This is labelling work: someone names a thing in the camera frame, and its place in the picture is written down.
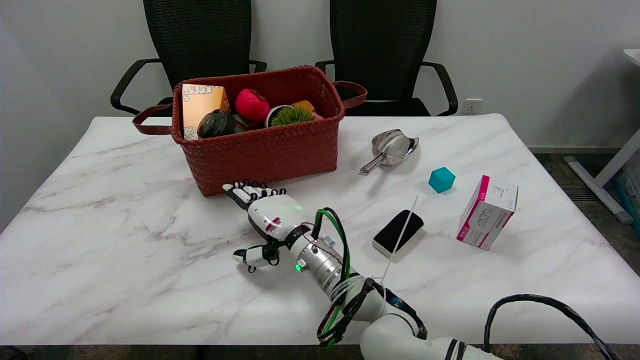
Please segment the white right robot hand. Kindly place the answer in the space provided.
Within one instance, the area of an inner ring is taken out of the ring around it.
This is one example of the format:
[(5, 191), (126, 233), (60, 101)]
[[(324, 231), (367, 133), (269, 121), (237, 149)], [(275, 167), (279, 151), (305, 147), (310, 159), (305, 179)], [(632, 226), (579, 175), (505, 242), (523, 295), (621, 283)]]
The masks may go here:
[(249, 273), (281, 262), (281, 248), (292, 249), (295, 242), (310, 231), (309, 217), (302, 206), (287, 194), (285, 188), (272, 189), (260, 183), (244, 180), (222, 185), (224, 194), (247, 213), (253, 229), (264, 240), (246, 249), (238, 249), (231, 256), (247, 267)]

